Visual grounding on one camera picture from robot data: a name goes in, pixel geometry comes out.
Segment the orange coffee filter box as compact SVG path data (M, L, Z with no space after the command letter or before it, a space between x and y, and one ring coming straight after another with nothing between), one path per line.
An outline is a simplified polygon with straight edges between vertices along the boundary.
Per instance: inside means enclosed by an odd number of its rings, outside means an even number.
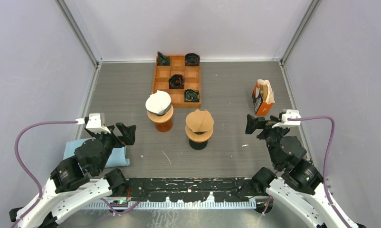
M266 116L275 103L274 90L269 80L258 79L252 92L255 114Z

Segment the wooden ring dripper stand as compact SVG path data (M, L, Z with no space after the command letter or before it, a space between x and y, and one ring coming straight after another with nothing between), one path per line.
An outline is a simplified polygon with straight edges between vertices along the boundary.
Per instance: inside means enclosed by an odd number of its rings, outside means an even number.
M156 124L163 124L163 123L166 123L172 119L173 114L174 114L174 108L172 107L168 112L166 112L164 115L161 115L161 116L154 115L149 111L146 111L146 113L147 113L148 118L152 122L154 122Z

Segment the white paper coffee filter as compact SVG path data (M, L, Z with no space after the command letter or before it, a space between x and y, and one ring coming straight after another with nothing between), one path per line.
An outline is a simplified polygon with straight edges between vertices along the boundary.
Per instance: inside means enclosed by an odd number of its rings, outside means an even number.
M146 110L152 112L159 112L171 105L171 96L161 90L157 90L154 94L151 94L145 102Z

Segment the orange glass carafe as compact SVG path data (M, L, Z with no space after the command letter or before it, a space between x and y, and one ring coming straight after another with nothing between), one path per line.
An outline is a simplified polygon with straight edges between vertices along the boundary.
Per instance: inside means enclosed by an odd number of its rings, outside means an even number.
M172 120L169 120L169 121L164 122L164 123L155 123L155 128L159 132L167 132L172 128L172 126L173 126Z

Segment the brown paper coffee filter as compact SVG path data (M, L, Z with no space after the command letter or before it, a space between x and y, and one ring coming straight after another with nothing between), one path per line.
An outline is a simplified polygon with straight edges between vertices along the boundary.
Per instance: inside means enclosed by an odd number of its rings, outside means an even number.
M196 109L187 115L185 122L194 133L207 132L214 126L213 117L207 110Z

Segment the wooden ring holder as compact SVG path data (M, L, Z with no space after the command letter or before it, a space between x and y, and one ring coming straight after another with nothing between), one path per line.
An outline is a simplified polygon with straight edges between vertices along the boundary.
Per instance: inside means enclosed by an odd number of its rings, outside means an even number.
M202 143L205 141L208 141L211 136L213 135L214 128L211 128L210 130L204 132L203 134L196 134L194 133L187 125L185 126L185 133L187 137L197 143Z

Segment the red black carafe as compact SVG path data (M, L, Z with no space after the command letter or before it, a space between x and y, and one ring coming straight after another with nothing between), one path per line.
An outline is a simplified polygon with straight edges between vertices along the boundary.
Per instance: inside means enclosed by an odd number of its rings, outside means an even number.
M195 141L189 139L189 145L194 150L203 150L208 145L208 141L195 142Z

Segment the clear grey ribbed dripper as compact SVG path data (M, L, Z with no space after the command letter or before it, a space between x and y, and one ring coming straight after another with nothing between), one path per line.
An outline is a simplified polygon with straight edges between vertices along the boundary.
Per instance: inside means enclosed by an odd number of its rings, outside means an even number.
M152 114L152 115L155 115L155 116L164 116L164 115L166 115L171 110L171 108L173 108L172 105L166 107L164 110L159 111L159 112L152 112L152 111L149 111L149 110L147 110L147 112Z

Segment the blue ribbed dripper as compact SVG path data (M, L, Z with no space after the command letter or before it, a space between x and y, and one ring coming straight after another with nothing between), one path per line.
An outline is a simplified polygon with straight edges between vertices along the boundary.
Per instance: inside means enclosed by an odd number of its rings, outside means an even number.
M210 128L207 131L196 131L196 132L194 132L191 128L186 126L185 131L186 131L186 134L189 134L189 135L208 135L208 134L211 134L213 132L213 128Z

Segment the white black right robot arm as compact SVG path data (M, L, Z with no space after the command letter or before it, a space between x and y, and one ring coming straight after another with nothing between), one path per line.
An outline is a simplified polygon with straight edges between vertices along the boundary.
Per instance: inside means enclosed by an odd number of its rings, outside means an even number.
M325 151L323 171L306 158L307 151L295 136L287 136L302 121L328 119L331 132ZM274 171L261 168L251 179L258 195L278 200L310 228L362 228L364 225L347 216L329 192L327 158L333 141L335 122L326 116L301 117L298 110L285 109L279 117L247 115L246 134L261 130L257 138L264 140Z

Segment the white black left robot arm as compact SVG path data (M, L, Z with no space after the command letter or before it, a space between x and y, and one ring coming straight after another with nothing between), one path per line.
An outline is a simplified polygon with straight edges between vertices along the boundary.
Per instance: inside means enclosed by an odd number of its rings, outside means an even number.
M86 204L128 192L129 182L119 168L111 170L85 190L80 190L90 182L91 177L99 176L104 171L114 148L135 144L136 125L116 123L106 126L104 121L103 113L94 113L74 121L35 123L19 132L14 142L15 156L36 184L38 194L26 206L9 211L13 228L56 228ZM42 186L22 161L19 142L29 129L48 124L83 124L91 138L77 147L73 156L62 160Z

